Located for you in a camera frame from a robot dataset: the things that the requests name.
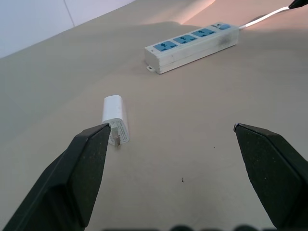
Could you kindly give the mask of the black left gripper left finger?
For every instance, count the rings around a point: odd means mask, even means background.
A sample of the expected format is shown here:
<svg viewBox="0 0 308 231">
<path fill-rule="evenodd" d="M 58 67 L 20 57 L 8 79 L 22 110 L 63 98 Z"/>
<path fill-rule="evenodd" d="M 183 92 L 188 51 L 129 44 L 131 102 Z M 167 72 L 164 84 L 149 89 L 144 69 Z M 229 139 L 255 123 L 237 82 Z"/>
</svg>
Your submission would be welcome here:
<svg viewBox="0 0 308 231">
<path fill-rule="evenodd" d="M 109 124 L 101 124 L 76 135 L 2 231 L 84 231 L 102 182 L 110 132 Z"/>
</svg>

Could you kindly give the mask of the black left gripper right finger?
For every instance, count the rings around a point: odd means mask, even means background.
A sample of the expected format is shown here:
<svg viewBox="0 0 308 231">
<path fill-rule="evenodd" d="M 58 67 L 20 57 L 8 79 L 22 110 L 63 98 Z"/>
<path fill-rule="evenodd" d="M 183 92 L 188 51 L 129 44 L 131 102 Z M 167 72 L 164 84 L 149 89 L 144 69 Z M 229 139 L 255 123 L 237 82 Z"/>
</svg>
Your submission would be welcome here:
<svg viewBox="0 0 308 231">
<path fill-rule="evenodd" d="M 248 178 L 278 230 L 308 231 L 308 161 L 281 135 L 235 124 Z"/>
</svg>

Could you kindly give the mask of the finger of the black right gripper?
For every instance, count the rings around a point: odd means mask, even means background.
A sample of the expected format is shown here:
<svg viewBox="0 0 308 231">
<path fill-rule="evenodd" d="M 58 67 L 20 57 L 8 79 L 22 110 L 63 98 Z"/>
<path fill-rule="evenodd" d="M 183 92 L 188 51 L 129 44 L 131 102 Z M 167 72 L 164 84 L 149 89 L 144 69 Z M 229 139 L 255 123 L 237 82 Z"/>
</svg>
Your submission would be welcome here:
<svg viewBox="0 0 308 231">
<path fill-rule="evenodd" d="M 294 1 L 288 6 L 288 8 L 291 10 L 291 9 L 303 7 L 303 6 L 305 6 L 305 5 L 308 5 L 308 0 L 294 0 Z"/>
</svg>

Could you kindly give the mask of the white plug adapter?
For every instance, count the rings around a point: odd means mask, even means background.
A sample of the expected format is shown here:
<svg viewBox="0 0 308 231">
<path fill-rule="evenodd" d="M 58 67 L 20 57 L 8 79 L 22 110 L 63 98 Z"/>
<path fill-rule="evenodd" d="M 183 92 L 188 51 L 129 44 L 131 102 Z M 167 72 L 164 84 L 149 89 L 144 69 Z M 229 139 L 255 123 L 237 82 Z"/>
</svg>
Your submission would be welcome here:
<svg viewBox="0 0 308 231">
<path fill-rule="evenodd" d="M 119 147 L 129 141 L 128 117 L 121 96 L 111 95 L 104 98 L 102 123 L 110 125 L 110 144 Z"/>
</svg>

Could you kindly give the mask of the white power strip blue sockets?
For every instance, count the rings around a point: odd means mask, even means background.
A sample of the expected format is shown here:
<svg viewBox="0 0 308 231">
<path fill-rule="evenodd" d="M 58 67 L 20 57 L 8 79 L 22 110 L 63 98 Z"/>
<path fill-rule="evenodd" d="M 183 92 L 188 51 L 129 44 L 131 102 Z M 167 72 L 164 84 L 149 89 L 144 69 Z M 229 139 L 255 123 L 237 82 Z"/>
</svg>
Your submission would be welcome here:
<svg viewBox="0 0 308 231">
<path fill-rule="evenodd" d="M 147 70 L 163 74 L 235 46 L 239 27 L 218 22 L 144 48 Z"/>
</svg>

